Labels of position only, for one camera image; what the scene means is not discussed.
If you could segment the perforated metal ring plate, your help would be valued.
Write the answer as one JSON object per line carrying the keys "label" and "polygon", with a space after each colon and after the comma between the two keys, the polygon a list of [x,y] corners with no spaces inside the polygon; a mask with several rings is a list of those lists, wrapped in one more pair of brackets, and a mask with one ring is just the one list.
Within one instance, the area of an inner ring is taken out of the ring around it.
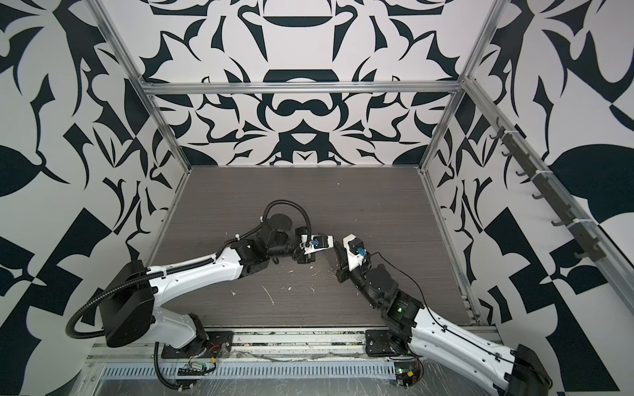
{"label": "perforated metal ring plate", "polygon": [[329,273],[331,273],[333,276],[336,276],[336,272],[338,270],[338,257],[335,250],[325,250],[320,253],[320,257],[323,258],[325,263],[327,264]]}

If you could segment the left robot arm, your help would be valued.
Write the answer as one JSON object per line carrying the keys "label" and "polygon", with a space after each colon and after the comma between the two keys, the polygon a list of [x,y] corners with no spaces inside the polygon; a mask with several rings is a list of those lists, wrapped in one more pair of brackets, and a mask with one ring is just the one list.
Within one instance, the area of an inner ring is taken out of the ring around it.
{"label": "left robot arm", "polygon": [[312,234],[309,226],[294,233],[291,228],[288,216],[275,214],[207,256],[165,266],[129,262],[103,292],[71,316],[65,333],[72,339],[105,338],[110,348],[135,342],[202,347],[208,337],[198,316],[174,313],[165,304],[210,285],[254,275],[284,257],[299,264],[313,262],[317,252],[334,245],[332,236]]}

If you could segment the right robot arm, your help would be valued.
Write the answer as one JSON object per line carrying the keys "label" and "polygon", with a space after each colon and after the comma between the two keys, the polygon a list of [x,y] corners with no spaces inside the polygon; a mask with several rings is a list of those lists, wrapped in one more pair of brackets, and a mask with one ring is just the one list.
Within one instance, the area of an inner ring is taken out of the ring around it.
{"label": "right robot arm", "polygon": [[387,326],[387,344],[398,355],[440,363],[491,395],[546,395],[553,382],[531,348],[493,343],[451,323],[401,290],[385,265],[371,263],[363,242],[335,243],[338,282],[351,281]]}

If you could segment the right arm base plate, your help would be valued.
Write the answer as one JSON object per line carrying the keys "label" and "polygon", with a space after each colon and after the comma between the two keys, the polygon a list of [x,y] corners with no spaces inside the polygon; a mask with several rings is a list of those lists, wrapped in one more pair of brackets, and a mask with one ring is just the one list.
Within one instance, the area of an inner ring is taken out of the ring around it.
{"label": "right arm base plate", "polygon": [[393,357],[409,354],[411,336],[391,330],[367,330],[365,353],[370,357]]}

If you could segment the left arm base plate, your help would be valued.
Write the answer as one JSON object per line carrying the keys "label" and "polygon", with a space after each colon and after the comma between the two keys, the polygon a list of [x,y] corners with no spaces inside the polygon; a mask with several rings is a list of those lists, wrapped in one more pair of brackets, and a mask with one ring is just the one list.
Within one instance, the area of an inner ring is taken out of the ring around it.
{"label": "left arm base plate", "polygon": [[234,338],[232,331],[212,331],[207,332],[206,336],[206,340],[195,338],[190,344],[180,349],[166,345],[161,351],[161,357],[163,359],[218,358],[230,354]]}

